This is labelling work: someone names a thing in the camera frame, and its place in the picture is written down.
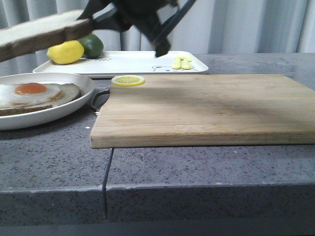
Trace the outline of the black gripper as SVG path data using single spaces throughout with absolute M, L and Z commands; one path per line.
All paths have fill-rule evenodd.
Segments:
M 89 0 L 77 20 L 91 18 L 110 3 L 114 8 L 94 19 L 94 29 L 124 32 L 136 26 L 154 48 L 156 58 L 169 52 L 170 43 L 161 35 L 165 25 L 161 23 L 158 11 L 168 5 L 177 7 L 176 0 Z

